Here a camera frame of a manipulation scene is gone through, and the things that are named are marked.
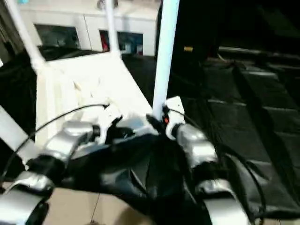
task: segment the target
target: black cable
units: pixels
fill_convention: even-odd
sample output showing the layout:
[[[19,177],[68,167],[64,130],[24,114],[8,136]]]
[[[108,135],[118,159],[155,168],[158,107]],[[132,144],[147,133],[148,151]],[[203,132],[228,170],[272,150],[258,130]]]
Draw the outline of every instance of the black cable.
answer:
[[[194,125],[196,128],[200,129],[201,128],[196,124],[196,122],[191,119],[190,117],[188,117],[187,115],[185,115],[184,113],[181,113],[177,110],[174,110],[174,109],[170,109],[168,108],[168,110],[170,111],[173,111],[173,112],[176,112],[182,116],[184,116],[187,120],[189,120],[189,122]],[[255,186],[256,186],[256,189],[258,191],[258,194],[260,196],[260,199],[261,199],[261,203],[262,203],[262,206],[261,206],[261,209],[260,209],[260,213],[261,213],[261,218],[260,218],[260,222],[259,222],[259,225],[263,225],[264,224],[264,214],[266,212],[266,209],[267,209],[267,204],[266,204],[266,198],[264,196],[264,193],[263,193],[263,189],[261,187],[261,185],[259,184],[258,180],[256,179],[255,175],[253,174],[253,172],[251,171],[251,169],[249,168],[249,165],[247,163],[247,160],[242,157],[241,155],[239,155],[238,153],[236,153],[235,151],[225,151],[225,154],[227,154],[228,156],[233,156],[233,157],[236,157],[238,159],[238,161],[245,167],[245,169],[248,171],[248,173],[250,174]]]
[[[8,172],[8,169],[10,167],[10,165],[12,164],[14,158],[17,156],[17,153],[20,151],[20,149],[27,143],[27,141],[29,141],[29,139],[33,138],[37,132],[39,132],[40,130],[42,130],[43,128],[47,127],[49,124],[53,123],[54,121],[70,114],[70,113],[73,113],[73,112],[76,112],[76,111],[79,111],[81,109],[85,109],[85,108],[90,108],[90,107],[95,107],[95,106],[103,106],[104,108],[106,108],[108,105],[104,105],[104,104],[91,104],[91,105],[85,105],[85,106],[81,106],[81,107],[78,107],[76,109],[73,109],[73,110],[70,110],[66,113],[63,113],[57,117],[55,117],[54,119],[46,122],[45,124],[41,125],[37,130],[35,130],[34,132],[32,132],[20,145],[19,147],[13,152],[13,154],[11,155],[11,157],[8,159],[7,163],[6,163],[6,166],[4,167],[4,170],[3,170],[3,173],[2,173],[2,176],[0,178],[0,187],[3,185],[3,182],[5,181],[5,176]]]
[[[178,113],[178,114],[184,116],[184,118],[186,118],[186,119],[187,119],[194,127],[198,128],[199,130],[202,130],[202,129],[198,126],[198,124],[197,124],[192,118],[190,118],[189,116],[187,116],[186,114],[184,114],[184,113],[182,113],[182,112],[179,112],[179,111],[177,111],[177,110],[175,110],[175,109],[170,109],[170,108],[168,108],[168,110],[173,111],[173,112],[176,112],[176,113]]]

